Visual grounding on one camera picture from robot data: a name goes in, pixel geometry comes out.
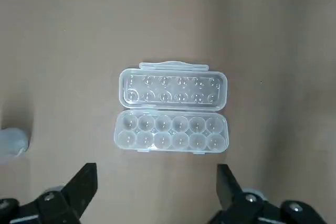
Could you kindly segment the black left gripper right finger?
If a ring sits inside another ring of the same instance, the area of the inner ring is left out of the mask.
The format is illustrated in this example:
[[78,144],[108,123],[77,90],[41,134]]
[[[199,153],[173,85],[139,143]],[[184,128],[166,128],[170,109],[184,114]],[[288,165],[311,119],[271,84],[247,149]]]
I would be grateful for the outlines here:
[[271,204],[257,190],[243,190],[227,164],[218,164],[216,192],[221,210],[210,223],[325,223],[309,204],[285,200]]

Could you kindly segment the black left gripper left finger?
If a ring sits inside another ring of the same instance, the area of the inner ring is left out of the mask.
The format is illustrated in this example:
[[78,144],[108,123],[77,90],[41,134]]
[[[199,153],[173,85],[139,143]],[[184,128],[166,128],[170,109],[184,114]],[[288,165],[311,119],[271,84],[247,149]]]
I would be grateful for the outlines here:
[[86,163],[61,189],[51,189],[21,205],[1,199],[1,223],[80,223],[98,189],[96,163]]

